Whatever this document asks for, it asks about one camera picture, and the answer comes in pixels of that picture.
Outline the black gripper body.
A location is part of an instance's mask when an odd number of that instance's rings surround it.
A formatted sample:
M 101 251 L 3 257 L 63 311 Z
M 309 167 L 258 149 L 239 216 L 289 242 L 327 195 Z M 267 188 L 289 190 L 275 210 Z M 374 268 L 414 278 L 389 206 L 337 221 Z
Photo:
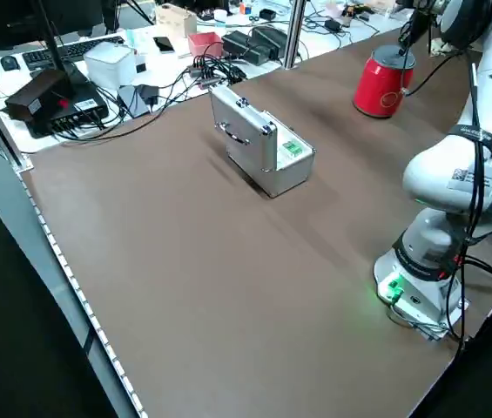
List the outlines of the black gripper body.
M 430 0 L 396 0 L 395 4 L 400 10 L 411 9 L 424 13 L 429 13 L 432 8 L 432 2 Z

